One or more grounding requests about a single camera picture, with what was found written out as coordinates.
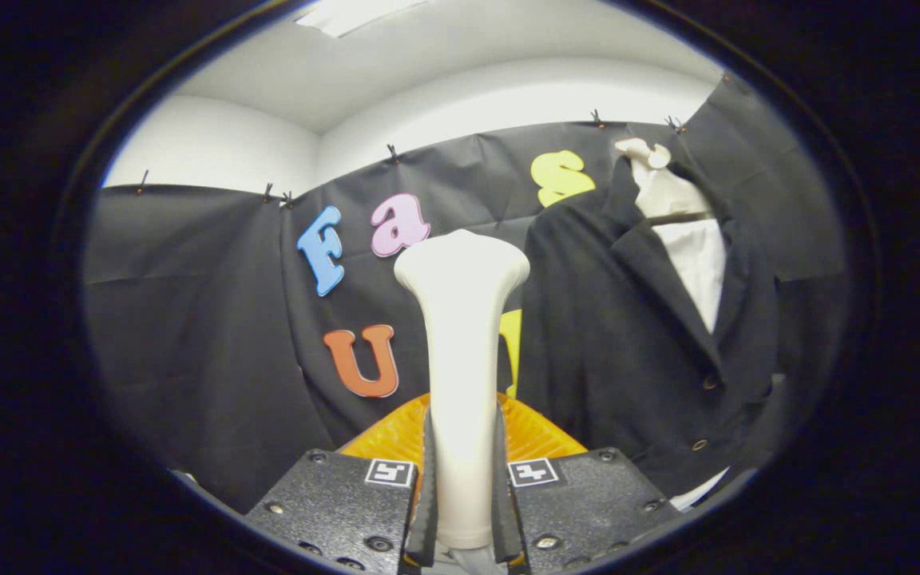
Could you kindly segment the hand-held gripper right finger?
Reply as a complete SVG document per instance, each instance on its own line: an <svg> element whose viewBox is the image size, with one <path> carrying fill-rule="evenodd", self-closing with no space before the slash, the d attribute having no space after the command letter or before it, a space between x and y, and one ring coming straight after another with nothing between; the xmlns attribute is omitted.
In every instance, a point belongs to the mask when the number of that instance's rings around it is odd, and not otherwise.
<svg viewBox="0 0 920 575"><path fill-rule="evenodd" d="M516 399L498 403L495 553L509 573L585 568L680 516L617 449L587 449Z"/></svg>

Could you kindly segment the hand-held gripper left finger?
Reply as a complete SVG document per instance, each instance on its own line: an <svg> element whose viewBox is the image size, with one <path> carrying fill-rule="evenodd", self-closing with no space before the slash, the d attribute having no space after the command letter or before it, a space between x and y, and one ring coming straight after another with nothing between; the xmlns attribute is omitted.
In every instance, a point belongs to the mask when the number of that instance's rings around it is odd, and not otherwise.
<svg viewBox="0 0 920 575"><path fill-rule="evenodd" d="M418 574L437 537L430 397L337 451L311 449L246 514L288 552L337 572Z"/></svg>

